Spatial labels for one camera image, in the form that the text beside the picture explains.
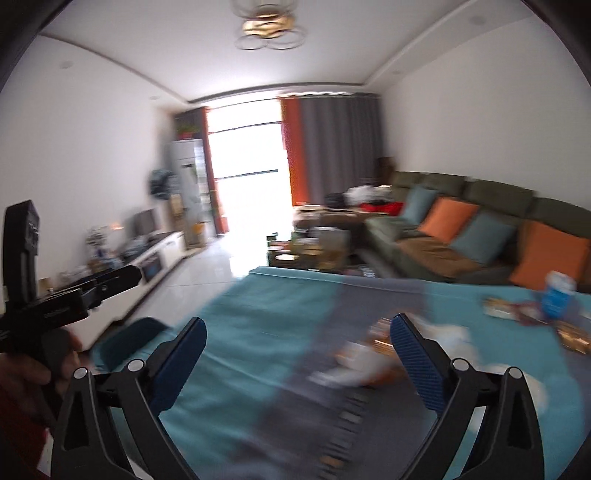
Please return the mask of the person's left hand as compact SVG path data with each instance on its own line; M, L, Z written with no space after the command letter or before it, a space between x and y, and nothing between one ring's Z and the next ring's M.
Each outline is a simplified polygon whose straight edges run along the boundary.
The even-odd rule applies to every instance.
M1 477L44 479L38 464L48 421L42 387L51 372L27 356L1 355Z

